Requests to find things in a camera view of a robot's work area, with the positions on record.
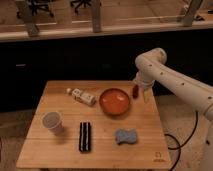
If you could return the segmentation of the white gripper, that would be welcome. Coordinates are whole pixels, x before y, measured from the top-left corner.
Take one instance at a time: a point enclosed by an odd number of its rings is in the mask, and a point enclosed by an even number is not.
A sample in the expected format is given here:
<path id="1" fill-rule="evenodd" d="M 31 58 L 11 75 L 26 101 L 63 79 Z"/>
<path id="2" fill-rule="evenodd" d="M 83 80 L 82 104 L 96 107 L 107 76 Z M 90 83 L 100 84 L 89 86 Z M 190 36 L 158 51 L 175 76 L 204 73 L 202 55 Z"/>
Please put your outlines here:
<path id="1" fill-rule="evenodd" d="M 155 80 L 152 79 L 150 76 L 142 73 L 141 71 L 138 71 L 136 73 L 135 78 L 133 79 L 133 82 L 144 89 L 142 93 L 144 103 L 148 103 L 150 98 L 150 91 L 151 91 L 151 89 L 149 88 L 153 87 Z"/>

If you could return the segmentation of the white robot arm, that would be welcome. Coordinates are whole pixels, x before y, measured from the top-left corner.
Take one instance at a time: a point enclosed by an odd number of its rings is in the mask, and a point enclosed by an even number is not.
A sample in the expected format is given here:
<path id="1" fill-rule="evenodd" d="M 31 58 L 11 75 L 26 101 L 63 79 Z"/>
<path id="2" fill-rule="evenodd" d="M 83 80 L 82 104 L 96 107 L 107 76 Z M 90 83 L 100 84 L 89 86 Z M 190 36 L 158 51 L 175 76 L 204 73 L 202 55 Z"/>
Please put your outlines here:
<path id="1" fill-rule="evenodd" d="M 138 72 L 134 82 L 143 91 L 159 82 L 210 121 L 200 171 L 213 171 L 213 87 L 170 69 L 165 65 L 166 60 L 167 54 L 162 48 L 137 56 Z"/>

